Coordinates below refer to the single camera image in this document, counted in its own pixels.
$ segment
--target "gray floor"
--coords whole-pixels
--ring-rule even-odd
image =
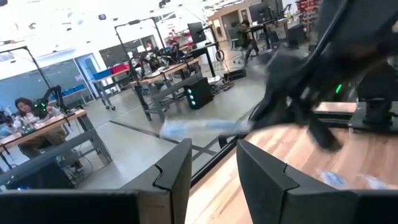
[[[228,47],[223,47],[226,65],[215,63],[217,75],[223,71],[235,70],[240,65],[232,61],[240,52],[229,52]],[[208,65],[201,63],[204,76],[210,77]],[[248,112],[262,98],[264,82],[247,78],[235,81],[235,86],[228,91],[216,95],[211,103],[200,110],[189,109],[187,102],[182,101],[173,105],[167,111],[170,119],[227,119],[237,121],[246,118]],[[142,111],[136,95],[131,90],[126,90],[111,98],[116,111],[106,110],[100,101],[90,103],[86,110],[94,127],[108,147],[113,163],[103,167],[100,159],[95,154],[89,154],[81,161],[85,167],[85,180],[78,186],[81,189],[116,189],[146,170],[168,153],[176,142],[159,139],[162,123],[159,117],[152,115],[153,121],[148,121]],[[71,133],[68,138],[78,135],[81,129],[75,122],[71,123]],[[190,133],[195,148],[193,150],[193,173],[201,168],[214,156],[220,147],[216,140],[218,133]],[[78,147],[84,151],[86,144]],[[21,164],[26,161],[17,149],[11,149],[11,157],[7,156],[11,164]]]

